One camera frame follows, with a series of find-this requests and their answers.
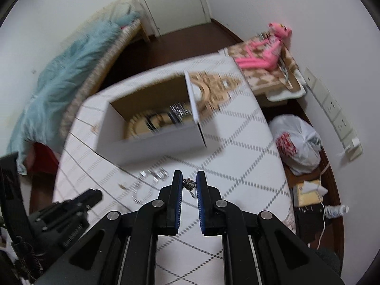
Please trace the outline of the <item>white cardboard jewelry box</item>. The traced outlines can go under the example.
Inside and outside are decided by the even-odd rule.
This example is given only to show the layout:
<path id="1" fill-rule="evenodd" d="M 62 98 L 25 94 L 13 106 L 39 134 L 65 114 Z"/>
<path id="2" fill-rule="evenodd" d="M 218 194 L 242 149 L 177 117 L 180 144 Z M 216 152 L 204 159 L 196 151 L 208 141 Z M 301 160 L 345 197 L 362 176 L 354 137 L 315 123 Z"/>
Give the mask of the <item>white cardboard jewelry box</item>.
<path id="1" fill-rule="evenodd" d="M 193 85 L 183 72 L 110 101 L 95 152 L 123 167 L 205 146 Z"/>

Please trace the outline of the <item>black smart band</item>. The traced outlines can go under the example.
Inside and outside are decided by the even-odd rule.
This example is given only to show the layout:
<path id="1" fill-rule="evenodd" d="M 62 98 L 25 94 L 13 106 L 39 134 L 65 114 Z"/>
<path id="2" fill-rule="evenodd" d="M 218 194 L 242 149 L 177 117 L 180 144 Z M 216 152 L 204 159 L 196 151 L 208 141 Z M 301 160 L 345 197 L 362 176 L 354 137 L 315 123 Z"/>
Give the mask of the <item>black smart band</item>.
<path id="1" fill-rule="evenodd" d="M 162 127 L 177 124 L 179 120 L 177 117 L 168 112 L 158 112 L 153 114 L 148 114 L 145 116 L 146 126 L 151 132 L 157 132 Z"/>

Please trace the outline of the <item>yellow tissue box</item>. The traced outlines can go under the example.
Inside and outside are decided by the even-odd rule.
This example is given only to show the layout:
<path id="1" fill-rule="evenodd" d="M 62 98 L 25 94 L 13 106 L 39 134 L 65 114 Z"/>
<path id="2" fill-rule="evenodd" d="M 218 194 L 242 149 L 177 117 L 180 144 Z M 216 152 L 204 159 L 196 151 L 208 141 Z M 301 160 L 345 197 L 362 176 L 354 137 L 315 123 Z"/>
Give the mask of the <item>yellow tissue box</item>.
<path id="1" fill-rule="evenodd" d="M 297 208 L 322 203 L 323 196 L 328 193 L 328 190 L 321 185 L 320 180 L 298 183 L 292 191 L 293 203 Z"/>

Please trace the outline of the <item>white plastic bottle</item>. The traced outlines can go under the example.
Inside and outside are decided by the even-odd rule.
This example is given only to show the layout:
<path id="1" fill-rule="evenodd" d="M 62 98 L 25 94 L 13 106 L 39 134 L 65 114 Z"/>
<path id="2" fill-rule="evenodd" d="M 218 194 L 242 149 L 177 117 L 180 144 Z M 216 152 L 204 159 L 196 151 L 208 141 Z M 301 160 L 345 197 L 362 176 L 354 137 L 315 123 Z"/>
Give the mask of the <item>white plastic bottle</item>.
<path id="1" fill-rule="evenodd" d="M 342 204 L 337 206 L 326 206 L 325 217 L 327 219 L 340 218 L 349 212 L 349 206 Z"/>

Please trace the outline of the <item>patterned white tablecloth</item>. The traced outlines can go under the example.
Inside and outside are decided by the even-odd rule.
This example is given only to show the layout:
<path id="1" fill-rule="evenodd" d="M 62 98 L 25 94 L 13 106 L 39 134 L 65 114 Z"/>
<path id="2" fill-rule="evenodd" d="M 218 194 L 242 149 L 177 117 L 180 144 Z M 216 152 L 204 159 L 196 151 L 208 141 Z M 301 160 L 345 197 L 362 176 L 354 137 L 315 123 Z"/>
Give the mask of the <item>patterned white tablecloth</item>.
<path id="1" fill-rule="evenodd" d="M 160 156 L 119 168 L 95 152 L 108 101 L 156 83 L 181 71 L 226 77 L 227 100 L 202 121 L 206 146 L 180 154 Z M 231 59 L 218 54 L 167 64 L 137 74 L 90 97 L 81 106 L 61 155 L 54 197 L 63 200 L 88 188 L 99 189 L 102 201 L 90 212 L 96 223 L 112 210 L 126 212 L 157 196 L 163 181 L 137 181 L 145 169 L 181 170 L 194 178 L 205 172 L 207 182 L 223 198 L 242 210 L 268 209 L 290 227 L 294 214 L 285 171 L 263 113 Z"/>

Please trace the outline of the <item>white plastic bag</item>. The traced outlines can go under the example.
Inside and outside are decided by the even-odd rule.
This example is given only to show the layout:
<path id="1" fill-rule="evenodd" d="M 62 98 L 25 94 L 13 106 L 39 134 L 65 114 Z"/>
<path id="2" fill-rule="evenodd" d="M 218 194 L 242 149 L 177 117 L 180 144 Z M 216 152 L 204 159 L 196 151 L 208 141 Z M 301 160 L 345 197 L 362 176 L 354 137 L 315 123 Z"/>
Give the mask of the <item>white plastic bag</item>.
<path id="1" fill-rule="evenodd" d="M 276 116 L 269 129 L 282 161 L 296 176 L 309 174 L 321 162 L 321 138 L 306 121 L 293 114 Z"/>

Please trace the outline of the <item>teal blanket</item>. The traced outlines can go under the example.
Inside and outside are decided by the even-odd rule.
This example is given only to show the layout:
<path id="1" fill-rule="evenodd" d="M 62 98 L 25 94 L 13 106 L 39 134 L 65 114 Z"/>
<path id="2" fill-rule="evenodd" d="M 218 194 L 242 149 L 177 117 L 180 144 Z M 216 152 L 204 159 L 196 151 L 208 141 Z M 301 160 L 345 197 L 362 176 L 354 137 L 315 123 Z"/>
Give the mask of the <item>teal blanket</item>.
<path id="1" fill-rule="evenodd" d="M 16 152 L 17 171 L 26 175 L 26 160 L 35 143 L 61 154 L 66 139 L 59 134 L 62 116 L 91 70 L 121 29 L 140 18 L 137 11 L 113 20 L 94 20 L 73 35 L 74 41 L 40 73 L 37 87 L 24 107 L 7 152 Z"/>

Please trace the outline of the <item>brown checkered cushion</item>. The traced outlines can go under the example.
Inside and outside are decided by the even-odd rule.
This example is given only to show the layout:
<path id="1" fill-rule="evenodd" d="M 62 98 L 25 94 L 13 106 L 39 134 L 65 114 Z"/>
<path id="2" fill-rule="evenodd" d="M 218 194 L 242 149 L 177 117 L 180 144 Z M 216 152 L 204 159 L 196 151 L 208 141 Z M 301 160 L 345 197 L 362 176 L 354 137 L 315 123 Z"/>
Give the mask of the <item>brown checkered cushion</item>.
<path id="1" fill-rule="evenodd" d="M 246 56 L 243 46 L 253 38 L 229 46 L 223 50 L 224 54 L 233 58 Z M 306 94 L 305 81 L 299 67 L 285 45 L 281 49 L 280 59 L 274 70 L 248 69 L 242 70 L 242 75 L 251 87 L 255 96 L 263 95 L 273 103 L 283 102 L 290 99 L 299 99 Z"/>

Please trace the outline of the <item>pink panther plush toy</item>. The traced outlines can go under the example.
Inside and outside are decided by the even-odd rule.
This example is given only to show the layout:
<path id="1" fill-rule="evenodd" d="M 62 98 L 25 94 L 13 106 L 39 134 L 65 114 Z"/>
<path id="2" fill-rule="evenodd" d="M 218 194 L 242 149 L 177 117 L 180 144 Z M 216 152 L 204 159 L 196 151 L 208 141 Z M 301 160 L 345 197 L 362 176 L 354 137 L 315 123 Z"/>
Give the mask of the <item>pink panther plush toy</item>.
<path id="1" fill-rule="evenodd" d="M 242 70 L 274 70 L 280 59 L 284 40 L 291 34 L 290 27 L 280 23 L 269 23 L 265 33 L 259 34 L 256 40 L 245 43 L 243 49 L 246 56 L 234 57 L 234 61 Z"/>

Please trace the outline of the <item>patterned bed mattress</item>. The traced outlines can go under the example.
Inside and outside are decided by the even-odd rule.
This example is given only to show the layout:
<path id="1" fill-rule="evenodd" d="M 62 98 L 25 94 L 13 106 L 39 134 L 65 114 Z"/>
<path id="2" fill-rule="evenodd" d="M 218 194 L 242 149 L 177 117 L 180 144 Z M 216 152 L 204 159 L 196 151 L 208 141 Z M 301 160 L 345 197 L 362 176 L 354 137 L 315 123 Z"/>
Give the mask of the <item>patterned bed mattress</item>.
<path id="1" fill-rule="evenodd" d="M 59 127 L 59 134 L 62 139 L 66 139 L 68 136 L 76 114 L 78 113 L 82 103 L 98 91 L 101 83 L 105 79 L 116 59 L 141 30 L 141 20 L 134 20 L 130 25 L 121 29 L 119 36 L 110 46 L 108 46 L 105 53 L 100 56 L 100 59 L 96 62 L 95 67 L 91 70 L 83 85 L 76 92 L 73 100 L 68 105 L 62 116 L 61 125 Z"/>

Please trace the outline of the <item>white door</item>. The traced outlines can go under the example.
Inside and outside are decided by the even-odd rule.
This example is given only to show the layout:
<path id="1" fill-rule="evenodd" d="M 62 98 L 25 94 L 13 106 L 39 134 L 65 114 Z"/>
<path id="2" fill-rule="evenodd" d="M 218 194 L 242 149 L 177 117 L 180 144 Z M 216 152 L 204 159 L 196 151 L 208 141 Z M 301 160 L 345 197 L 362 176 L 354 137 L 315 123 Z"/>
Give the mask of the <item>white door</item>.
<path id="1" fill-rule="evenodd" d="M 162 36 L 177 30 L 209 23 L 206 0 L 142 0 L 155 33 Z"/>

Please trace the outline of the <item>white wall power strip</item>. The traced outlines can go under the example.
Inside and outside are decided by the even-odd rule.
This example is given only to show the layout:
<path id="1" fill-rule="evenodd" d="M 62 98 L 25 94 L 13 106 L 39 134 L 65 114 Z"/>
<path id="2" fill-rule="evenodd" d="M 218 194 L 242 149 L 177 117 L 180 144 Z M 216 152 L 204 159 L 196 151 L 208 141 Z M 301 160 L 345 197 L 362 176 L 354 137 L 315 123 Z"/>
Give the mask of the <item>white wall power strip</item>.
<path id="1" fill-rule="evenodd" d="M 305 68 L 303 78 L 305 79 L 307 87 L 313 97 L 316 99 L 329 122 L 332 124 L 332 127 L 343 146 L 343 152 L 338 154 L 338 156 L 340 158 L 345 157 L 348 162 L 354 161 L 362 155 L 363 148 L 350 120 L 347 119 L 341 106 L 333 94 L 329 92 L 326 85 L 317 78 L 311 70 Z"/>

